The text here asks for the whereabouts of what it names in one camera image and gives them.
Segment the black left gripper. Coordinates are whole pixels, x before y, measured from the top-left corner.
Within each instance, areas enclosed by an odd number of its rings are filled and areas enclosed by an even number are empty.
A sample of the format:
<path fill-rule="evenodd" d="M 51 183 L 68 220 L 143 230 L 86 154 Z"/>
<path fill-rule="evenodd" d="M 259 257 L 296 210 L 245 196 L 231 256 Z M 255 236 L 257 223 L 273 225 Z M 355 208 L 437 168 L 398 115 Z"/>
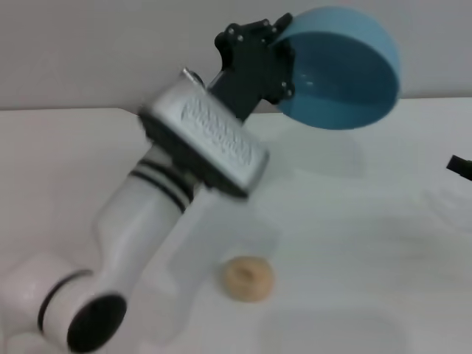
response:
<path fill-rule="evenodd" d="M 282 79 L 275 103 L 280 104 L 294 96 L 296 53 L 291 43 L 282 38 L 293 19 L 290 13 L 286 13 L 272 27 L 267 19 L 244 25 L 231 23 L 215 37 L 221 70 L 208 85 L 208 92 L 237 119 L 246 120 L 262 99 L 263 70 L 268 53 L 266 38 L 270 35 Z"/>

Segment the blue bowl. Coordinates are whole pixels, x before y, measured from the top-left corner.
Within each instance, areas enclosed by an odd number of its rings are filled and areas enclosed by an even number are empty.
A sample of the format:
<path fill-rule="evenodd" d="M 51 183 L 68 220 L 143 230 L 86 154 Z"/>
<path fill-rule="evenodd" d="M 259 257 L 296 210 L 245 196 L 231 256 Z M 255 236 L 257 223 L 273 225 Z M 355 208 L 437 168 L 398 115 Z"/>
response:
<path fill-rule="evenodd" d="M 388 32 L 348 7 L 296 15 L 279 37 L 295 51 L 293 97 L 278 104 L 291 119 L 350 130 L 383 119 L 400 94 L 400 58 Z"/>

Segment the beige egg yolk pastry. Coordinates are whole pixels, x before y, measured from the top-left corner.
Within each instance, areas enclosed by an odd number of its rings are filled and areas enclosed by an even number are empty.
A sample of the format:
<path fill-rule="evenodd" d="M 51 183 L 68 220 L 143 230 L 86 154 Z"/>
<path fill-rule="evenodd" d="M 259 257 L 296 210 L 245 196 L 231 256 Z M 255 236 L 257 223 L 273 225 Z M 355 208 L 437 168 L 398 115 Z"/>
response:
<path fill-rule="evenodd" d="M 267 299 L 275 284 L 275 273 L 267 259 L 241 256 L 226 261 L 221 269 L 221 286 L 235 301 L 255 303 Z"/>

